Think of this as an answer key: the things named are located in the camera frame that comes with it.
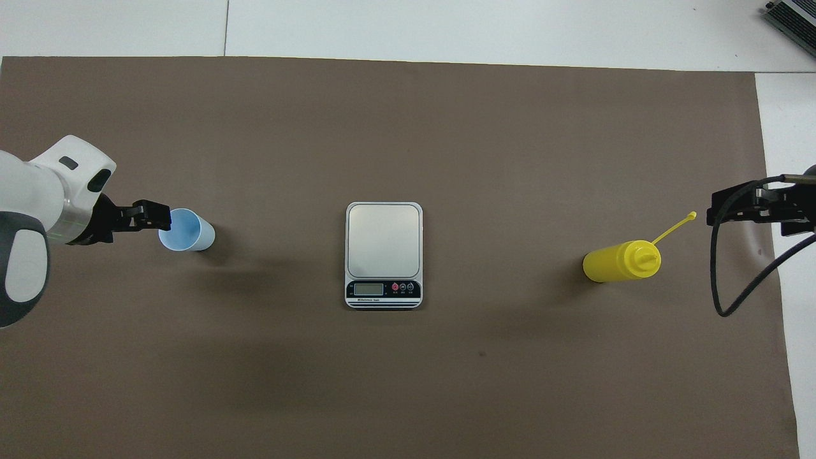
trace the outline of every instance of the brown paper mat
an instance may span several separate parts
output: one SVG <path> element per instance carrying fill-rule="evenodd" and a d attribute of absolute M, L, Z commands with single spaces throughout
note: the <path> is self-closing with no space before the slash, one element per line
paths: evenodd
<path fill-rule="evenodd" d="M 4 58 L 0 149 L 66 134 L 217 239 L 54 247 L 0 332 L 4 457 L 798 456 L 778 278 L 719 318 L 702 218 L 652 279 L 580 270 L 764 176 L 752 74 Z M 357 200 L 423 206 L 419 310 L 344 305 Z M 721 237 L 732 298 L 770 227 Z"/>

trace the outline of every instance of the yellow squeeze bottle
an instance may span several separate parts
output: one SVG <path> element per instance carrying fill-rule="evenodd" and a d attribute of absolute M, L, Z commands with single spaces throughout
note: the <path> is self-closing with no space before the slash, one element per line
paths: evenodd
<path fill-rule="evenodd" d="M 583 258 L 583 273 L 598 283 L 651 277 L 658 272 L 661 262 L 660 251 L 655 244 L 687 221 L 695 218 L 697 218 L 697 212 L 689 213 L 686 218 L 667 229 L 652 242 L 628 241 L 589 252 Z"/>

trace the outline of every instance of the white table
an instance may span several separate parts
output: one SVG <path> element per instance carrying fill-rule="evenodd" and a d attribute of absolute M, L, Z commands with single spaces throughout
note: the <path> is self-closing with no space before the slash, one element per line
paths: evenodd
<path fill-rule="evenodd" d="M 816 59 L 759 17 L 764 3 L 0 0 L 0 56 L 298 56 L 751 71 L 758 73 L 768 175 L 802 173 L 816 163 Z M 777 255 L 801 239 L 782 238 L 776 229 Z M 816 458 L 814 255 L 811 247 L 780 268 L 803 458 Z"/>

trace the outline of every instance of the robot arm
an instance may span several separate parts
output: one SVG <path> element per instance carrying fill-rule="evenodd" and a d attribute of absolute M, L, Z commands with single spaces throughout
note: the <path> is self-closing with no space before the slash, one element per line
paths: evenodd
<path fill-rule="evenodd" d="M 769 189 L 771 183 L 792 183 L 793 186 Z M 781 223 L 782 236 L 816 232 L 816 166 L 803 175 L 782 174 L 717 191 L 712 194 L 712 206 L 707 211 L 707 223 L 712 227 L 709 274 L 714 309 L 721 317 L 728 317 L 745 301 L 770 273 L 785 260 L 816 243 L 816 234 L 798 242 L 767 265 L 726 309 L 720 303 L 716 284 L 716 243 L 720 224 L 726 221 L 755 221 Z"/>
<path fill-rule="evenodd" d="M 113 232 L 170 229 L 170 208 L 117 207 L 102 194 L 116 163 L 66 136 L 24 163 L 0 151 L 0 328 L 25 316 L 48 280 L 48 243 L 113 242 Z"/>

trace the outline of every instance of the yellow nozzle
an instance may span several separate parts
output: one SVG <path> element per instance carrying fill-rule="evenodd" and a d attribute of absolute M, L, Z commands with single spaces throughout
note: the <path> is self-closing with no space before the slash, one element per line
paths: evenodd
<path fill-rule="evenodd" d="M 647 253 L 645 255 L 639 256 L 637 258 L 637 261 L 638 261 L 638 263 L 645 264 L 645 263 L 648 263 L 650 261 L 654 261 L 654 260 L 657 260 L 657 259 L 658 259 L 658 256 L 655 255 L 654 253 Z"/>
<path fill-rule="evenodd" d="M 674 225 L 673 227 L 667 229 L 663 234 L 660 234 L 657 239 L 652 241 L 652 244 L 659 243 L 661 240 L 663 240 L 663 238 L 665 238 L 666 236 L 671 234 L 672 231 L 676 230 L 677 228 L 680 228 L 681 226 L 683 226 L 684 223 L 686 223 L 687 221 L 692 221 L 695 218 L 697 218 L 697 212 L 689 212 L 689 215 L 686 216 L 686 218 L 684 218 L 683 220 L 678 221 L 676 225 Z"/>

